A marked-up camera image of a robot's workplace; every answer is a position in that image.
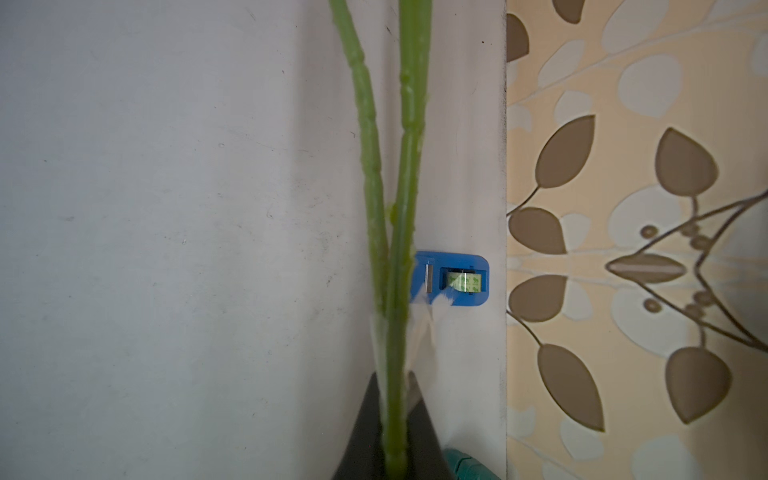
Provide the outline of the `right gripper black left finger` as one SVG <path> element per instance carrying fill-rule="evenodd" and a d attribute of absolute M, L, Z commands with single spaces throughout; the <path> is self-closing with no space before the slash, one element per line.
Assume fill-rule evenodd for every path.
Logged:
<path fill-rule="evenodd" d="M 381 446 L 380 391 L 377 374 L 368 382 L 349 441 L 333 480 L 379 480 L 384 478 Z"/>

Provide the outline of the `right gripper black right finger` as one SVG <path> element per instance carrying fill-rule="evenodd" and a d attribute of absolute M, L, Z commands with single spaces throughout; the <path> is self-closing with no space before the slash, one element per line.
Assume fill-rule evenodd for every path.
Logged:
<path fill-rule="evenodd" d="M 408 373 L 407 458 L 409 480 L 453 480 L 414 372 Z"/>

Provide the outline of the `blue tape dispenser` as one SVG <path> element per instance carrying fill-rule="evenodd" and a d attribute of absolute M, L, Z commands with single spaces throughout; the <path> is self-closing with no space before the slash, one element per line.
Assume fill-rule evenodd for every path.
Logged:
<path fill-rule="evenodd" d="M 479 255 L 418 251 L 411 278 L 411 302 L 432 304 L 440 296 L 453 306 L 476 307 L 489 297 L 488 261 Z"/>

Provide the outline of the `pink flower bouquet green stems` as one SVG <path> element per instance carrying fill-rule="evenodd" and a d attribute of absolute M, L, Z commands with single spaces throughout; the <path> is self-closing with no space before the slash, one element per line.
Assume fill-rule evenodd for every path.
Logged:
<path fill-rule="evenodd" d="M 347 3 L 332 1 L 329 6 L 351 71 L 358 114 L 374 298 L 373 338 L 380 388 L 384 472 L 388 479 L 403 479 L 409 470 L 407 324 L 428 100 L 433 4 L 430 1 L 401 1 L 398 4 L 402 137 L 396 199 L 391 208 L 384 202 L 375 100 L 363 47 Z"/>

